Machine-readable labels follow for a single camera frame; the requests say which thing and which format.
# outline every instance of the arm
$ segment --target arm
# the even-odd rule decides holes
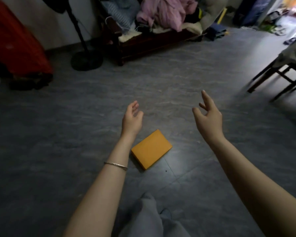
[[[121,137],[108,162],[127,166],[130,149],[142,126],[144,113],[138,112],[138,107],[137,101],[127,107]],[[126,171],[120,167],[104,165],[71,217],[64,237],[111,236],[125,175]]]
[[[207,111],[193,108],[197,128],[214,151],[229,181],[266,236],[296,236],[296,198],[258,170],[222,132],[222,115],[202,91]]]

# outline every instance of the shoe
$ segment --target shoe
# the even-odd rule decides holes
[[[171,212],[168,209],[163,209],[163,211],[160,212],[160,215],[163,215],[167,217],[168,219],[172,219]]]

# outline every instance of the orange box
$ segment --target orange box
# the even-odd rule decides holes
[[[172,148],[161,131],[156,130],[132,148],[132,154],[146,170]]]

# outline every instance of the red object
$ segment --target red object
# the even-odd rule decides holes
[[[17,76],[53,73],[43,47],[1,0],[0,62]]]

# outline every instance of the pink clothing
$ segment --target pink clothing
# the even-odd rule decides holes
[[[137,21],[152,27],[156,21],[163,28],[182,31],[186,14],[193,14],[197,8],[195,0],[143,0]]]

